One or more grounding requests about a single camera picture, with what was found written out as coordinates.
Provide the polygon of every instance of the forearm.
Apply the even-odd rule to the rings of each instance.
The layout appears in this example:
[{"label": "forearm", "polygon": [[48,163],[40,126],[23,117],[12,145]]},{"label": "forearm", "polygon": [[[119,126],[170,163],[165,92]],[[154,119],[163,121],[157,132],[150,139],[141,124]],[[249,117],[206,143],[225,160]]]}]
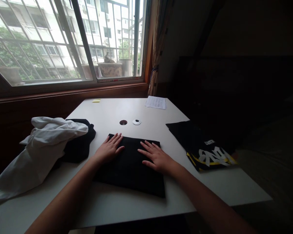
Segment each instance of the forearm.
[{"label": "forearm", "polygon": [[68,233],[99,162],[87,162],[43,210],[26,233]]},{"label": "forearm", "polygon": [[215,233],[255,233],[231,207],[184,167],[176,167],[172,176]]}]

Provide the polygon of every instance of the round white object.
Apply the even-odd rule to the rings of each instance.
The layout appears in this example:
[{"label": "round white object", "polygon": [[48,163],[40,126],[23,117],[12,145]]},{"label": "round white object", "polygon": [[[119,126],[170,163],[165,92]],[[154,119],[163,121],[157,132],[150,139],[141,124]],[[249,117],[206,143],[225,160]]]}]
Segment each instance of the round white object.
[{"label": "round white object", "polygon": [[134,125],[139,125],[139,124],[141,124],[141,121],[140,120],[133,120],[133,124]]}]

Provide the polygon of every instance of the white table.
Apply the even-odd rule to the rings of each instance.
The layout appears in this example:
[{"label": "white table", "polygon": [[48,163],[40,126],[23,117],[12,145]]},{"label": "white table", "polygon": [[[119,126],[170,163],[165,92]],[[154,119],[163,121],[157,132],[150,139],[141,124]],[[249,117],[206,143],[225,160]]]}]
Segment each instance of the white table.
[{"label": "white table", "polygon": [[[146,98],[84,100],[67,118],[94,124],[93,155],[109,133],[122,133],[159,141],[162,149],[230,206],[271,200],[271,197],[239,167],[198,173],[186,151],[170,133],[167,123],[189,120],[170,100],[167,110],[145,107]],[[141,120],[133,125],[134,119]],[[50,173],[43,184],[0,205],[0,233],[24,233],[43,209],[84,165],[65,163]],[[92,183],[74,228],[175,215],[195,211],[190,200],[169,177],[164,177],[166,199],[108,184]]]}]

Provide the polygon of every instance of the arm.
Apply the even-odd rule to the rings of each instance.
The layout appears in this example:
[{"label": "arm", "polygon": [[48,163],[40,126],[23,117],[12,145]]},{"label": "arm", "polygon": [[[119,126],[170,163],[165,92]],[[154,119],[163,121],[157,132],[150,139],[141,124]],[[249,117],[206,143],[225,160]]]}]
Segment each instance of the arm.
[{"label": "arm", "polygon": [[110,140],[107,137],[95,155],[89,158],[26,233],[68,233],[71,221],[73,221],[96,171],[103,163],[110,161],[124,149],[124,146],[117,149],[122,139],[121,133],[115,134]]},{"label": "arm", "polygon": [[231,207],[160,147],[147,141],[145,144],[141,142],[141,145],[147,152],[140,149],[138,151],[153,161],[153,163],[149,161],[142,163],[155,171],[173,177],[215,233],[256,233]]}]

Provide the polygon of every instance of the finger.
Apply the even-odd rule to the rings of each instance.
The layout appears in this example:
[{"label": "finger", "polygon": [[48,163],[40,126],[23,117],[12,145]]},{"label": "finger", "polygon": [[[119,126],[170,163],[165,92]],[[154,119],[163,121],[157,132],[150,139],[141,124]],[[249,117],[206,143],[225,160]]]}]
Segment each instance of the finger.
[{"label": "finger", "polygon": [[125,146],[121,146],[119,147],[116,151],[115,154],[118,155],[120,152],[122,152],[122,150],[125,148]]},{"label": "finger", "polygon": [[145,148],[148,152],[150,152],[150,153],[152,153],[153,151],[152,151],[152,149],[149,147],[149,146],[147,146],[146,144],[144,144],[142,141],[140,141],[140,144],[143,146],[143,148]]},{"label": "finger", "polygon": [[114,143],[114,146],[115,147],[118,147],[119,143],[122,141],[123,139],[123,136],[121,136],[115,143]]},{"label": "finger", "polygon": [[147,156],[151,160],[153,158],[153,155],[150,154],[149,152],[146,152],[145,150],[138,149],[138,152],[141,153],[141,154],[143,154],[143,155],[145,155],[145,156]]},{"label": "finger", "polygon": [[116,137],[117,137],[118,133],[116,133],[108,142],[111,143]]},{"label": "finger", "polygon": [[152,143],[152,145],[153,145],[155,148],[157,148],[158,150],[162,150],[158,145],[156,145],[156,144],[154,144],[154,143]]},{"label": "finger", "polygon": [[154,149],[155,147],[148,141],[144,141],[147,146],[149,146],[151,149]]},{"label": "finger", "polygon": [[107,143],[109,138],[110,138],[110,136],[108,135],[107,138],[105,139],[105,141],[103,142],[103,144]]},{"label": "finger", "polygon": [[150,161],[147,161],[147,160],[143,160],[142,163],[148,167],[151,167],[154,171],[156,171],[156,166],[154,163],[151,163]]},{"label": "finger", "polygon": [[118,141],[118,139],[121,137],[121,133],[117,136],[117,137],[115,137],[114,138],[114,140],[112,140],[112,142],[111,142],[111,144],[115,144],[116,143],[116,141]]}]

